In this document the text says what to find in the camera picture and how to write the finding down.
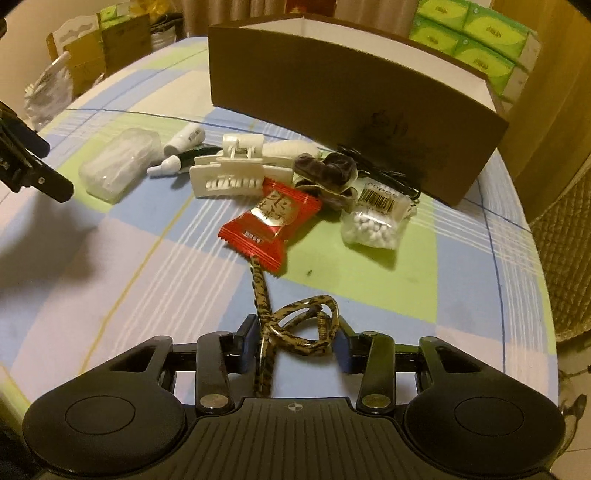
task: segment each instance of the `round metal screw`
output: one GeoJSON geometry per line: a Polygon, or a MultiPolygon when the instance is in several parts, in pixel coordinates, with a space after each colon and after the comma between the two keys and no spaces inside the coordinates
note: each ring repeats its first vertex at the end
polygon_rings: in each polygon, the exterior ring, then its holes
{"type": "Polygon", "coordinates": [[[365,405],[367,408],[386,408],[390,405],[390,399],[386,395],[382,395],[379,393],[372,393],[371,395],[366,395],[361,399],[361,403],[365,405]]]}
{"type": "Polygon", "coordinates": [[[211,393],[201,397],[199,403],[205,408],[222,408],[228,404],[228,398],[225,395],[220,395],[219,393],[211,393]]]}

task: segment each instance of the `red snack package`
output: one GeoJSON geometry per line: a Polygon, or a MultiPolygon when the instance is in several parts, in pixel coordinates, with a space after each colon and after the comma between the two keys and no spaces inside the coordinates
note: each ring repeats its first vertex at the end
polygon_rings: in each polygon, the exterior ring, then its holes
{"type": "Polygon", "coordinates": [[[265,197],[252,210],[226,223],[218,237],[247,258],[257,257],[264,268],[276,273],[285,258],[285,242],[320,210],[322,202],[269,178],[263,181],[262,191],[265,197]]]}

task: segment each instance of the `ribbed black surface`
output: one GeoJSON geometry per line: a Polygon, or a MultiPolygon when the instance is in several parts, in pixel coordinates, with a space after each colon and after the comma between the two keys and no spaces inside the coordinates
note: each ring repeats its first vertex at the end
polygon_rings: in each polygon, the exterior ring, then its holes
{"type": "MultiPolygon", "coordinates": [[[[58,478],[46,473],[39,480],[58,478]]],[[[172,455],[126,478],[457,480],[460,477],[427,464],[409,449],[390,420],[355,413],[344,398],[295,401],[249,398],[234,413],[202,418],[172,455]]],[[[531,480],[550,478],[549,474],[541,473],[531,480]]]]}

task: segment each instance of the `table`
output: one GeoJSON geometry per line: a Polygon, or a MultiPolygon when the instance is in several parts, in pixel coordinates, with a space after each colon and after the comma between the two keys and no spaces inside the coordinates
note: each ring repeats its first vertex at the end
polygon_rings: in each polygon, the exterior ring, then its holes
{"type": "MultiPolygon", "coordinates": [[[[163,143],[187,121],[202,122],[214,144],[224,132],[302,138],[214,108],[207,59],[206,39],[183,40],[106,79],[44,129],[47,162],[75,183],[72,201],[0,191],[0,394],[17,421],[46,391],[142,340],[194,342],[254,312],[248,264],[217,238],[247,202],[195,199],[181,176],[145,179],[109,206],[77,177],[81,162],[130,127],[156,130],[163,143]]],[[[457,208],[422,196],[394,255],[345,247],[336,220],[307,225],[286,273],[268,276],[273,308],[329,293],[358,332],[412,344],[438,336],[557,401],[544,277],[498,152],[457,208]]],[[[187,403],[193,381],[177,381],[187,403]]],[[[285,354],[274,395],[355,398],[358,386],[329,358],[285,354]]],[[[402,376],[398,401],[414,394],[402,376]]]]}

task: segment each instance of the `checkered tablecloth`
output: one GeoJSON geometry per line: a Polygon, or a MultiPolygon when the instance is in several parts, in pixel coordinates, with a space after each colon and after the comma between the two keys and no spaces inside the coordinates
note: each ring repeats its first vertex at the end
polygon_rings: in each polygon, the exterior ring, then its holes
{"type": "MultiPolygon", "coordinates": [[[[301,138],[214,108],[207,41],[188,39],[106,79],[44,131],[47,161],[72,179],[59,205],[34,189],[0,191],[0,394],[17,418],[44,392],[154,335],[194,342],[236,330],[252,313],[246,261],[217,238],[248,207],[195,199],[188,176],[144,179],[121,203],[88,196],[79,165],[129,127],[165,143],[187,121],[206,141],[224,132],[301,138]]],[[[540,262],[498,153],[460,205],[423,195],[395,255],[352,250],[339,223],[319,217],[288,248],[288,267],[268,276],[273,308],[333,295],[357,330],[398,343],[438,336],[556,401],[556,350],[540,262]]],[[[282,355],[275,396],[356,396],[358,383],[328,358],[282,355]]],[[[177,396],[193,401],[193,378],[177,396]]],[[[399,401],[414,394],[401,378],[399,401]]]]}

